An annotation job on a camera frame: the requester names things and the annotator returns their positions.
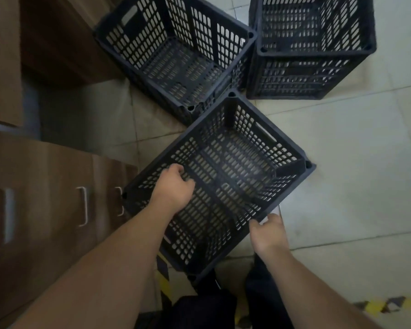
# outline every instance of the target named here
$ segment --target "box handle cutout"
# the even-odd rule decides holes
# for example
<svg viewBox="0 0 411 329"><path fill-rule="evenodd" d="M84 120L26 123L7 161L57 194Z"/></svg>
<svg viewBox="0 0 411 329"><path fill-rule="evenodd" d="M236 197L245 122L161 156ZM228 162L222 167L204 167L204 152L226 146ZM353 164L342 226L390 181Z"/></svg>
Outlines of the box handle cutout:
<svg viewBox="0 0 411 329"><path fill-rule="evenodd" d="M259 122L256 122L257 128L259 128L266 136L268 136L270 139L272 139L274 142L277 142L277 140L269 133L266 131L264 127L262 127Z"/></svg>
<svg viewBox="0 0 411 329"><path fill-rule="evenodd" d="M137 6L133 5L131 7L130 10L128 10L128 12L125 14L125 16L123 16L122 18L122 25L126 26L126 24L128 24L128 22L132 19L132 17L134 17L137 14Z"/></svg>

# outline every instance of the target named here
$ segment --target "forearm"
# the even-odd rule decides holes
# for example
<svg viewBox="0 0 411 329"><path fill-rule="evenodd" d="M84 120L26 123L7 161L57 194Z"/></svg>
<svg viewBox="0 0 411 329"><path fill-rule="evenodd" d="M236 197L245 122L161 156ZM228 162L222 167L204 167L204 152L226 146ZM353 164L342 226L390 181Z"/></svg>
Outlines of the forearm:
<svg viewBox="0 0 411 329"><path fill-rule="evenodd" d="M14 328L132 328L173 212L150 205L82 257Z"/></svg>
<svg viewBox="0 0 411 329"><path fill-rule="evenodd" d="M278 250L268 256L265 263L296 329L379 328L289 251Z"/></svg>

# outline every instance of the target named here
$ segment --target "person's left hand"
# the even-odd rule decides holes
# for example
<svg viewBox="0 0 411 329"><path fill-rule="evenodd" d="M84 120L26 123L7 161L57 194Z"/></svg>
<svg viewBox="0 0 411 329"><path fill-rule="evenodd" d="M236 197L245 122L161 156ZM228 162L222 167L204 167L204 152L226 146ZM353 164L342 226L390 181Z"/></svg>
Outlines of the person's left hand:
<svg viewBox="0 0 411 329"><path fill-rule="evenodd" d="M192 199L195 181L192 179L184 181L180 173L184 167L172 164L161 172L149 204L165 206L172 214L182 210L190 199Z"/></svg>

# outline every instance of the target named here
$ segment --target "leg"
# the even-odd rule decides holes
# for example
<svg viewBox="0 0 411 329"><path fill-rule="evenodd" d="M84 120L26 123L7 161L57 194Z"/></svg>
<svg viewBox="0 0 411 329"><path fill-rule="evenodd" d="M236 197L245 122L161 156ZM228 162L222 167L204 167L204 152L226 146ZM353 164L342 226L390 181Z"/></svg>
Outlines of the leg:
<svg viewBox="0 0 411 329"><path fill-rule="evenodd" d="M245 291L253 329L270 328L275 323L279 328L294 328L273 277L257 254L245 281Z"/></svg>

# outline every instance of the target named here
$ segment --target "tile floor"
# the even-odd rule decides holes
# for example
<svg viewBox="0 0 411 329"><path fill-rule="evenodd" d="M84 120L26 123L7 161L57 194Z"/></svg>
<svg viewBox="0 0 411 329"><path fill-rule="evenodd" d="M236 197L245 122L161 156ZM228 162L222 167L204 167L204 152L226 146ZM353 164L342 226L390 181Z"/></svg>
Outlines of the tile floor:
<svg viewBox="0 0 411 329"><path fill-rule="evenodd" d="M247 22L250 0L209 1ZM254 102L318 165L281 204L294 254L351 302L411 296L411 0L374 3L377 52L325 99ZM130 96L126 81L85 90L47 99L57 102L51 110L75 101L63 113L66 140L82 135L80 149L143 169L185 129L136 88ZM92 106L91 118L82 103ZM45 129L52 138L58 132ZM237 295L252 254L247 237L216 269ZM170 269L170 278L175 299L194 293L184 274ZM161 307L158 286L149 290L144 309ZM411 328L411 311L377 321Z"/></svg>

